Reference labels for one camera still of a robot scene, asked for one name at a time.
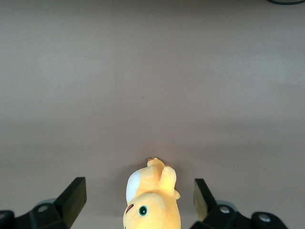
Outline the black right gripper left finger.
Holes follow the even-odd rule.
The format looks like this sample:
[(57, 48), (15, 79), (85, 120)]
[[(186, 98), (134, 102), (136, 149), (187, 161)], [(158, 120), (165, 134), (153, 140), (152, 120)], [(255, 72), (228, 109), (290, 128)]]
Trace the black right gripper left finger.
[(86, 203), (86, 179), (75, 178), (56, 198), (38, 203), (16, 217), (11, 210), (0, 211), (2, 229), (69, 229)]

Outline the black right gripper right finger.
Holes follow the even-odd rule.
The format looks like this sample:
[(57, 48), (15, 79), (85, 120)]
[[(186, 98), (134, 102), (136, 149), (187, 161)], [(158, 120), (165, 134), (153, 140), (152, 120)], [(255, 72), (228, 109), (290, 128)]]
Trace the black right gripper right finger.
[(205, 180), (194, 180), (193, 203), (199, 220), (193, 229), (285, 229), (287, 226), (274, 214), (254, 212), (242, 215), (233, 203), (216, 201)]

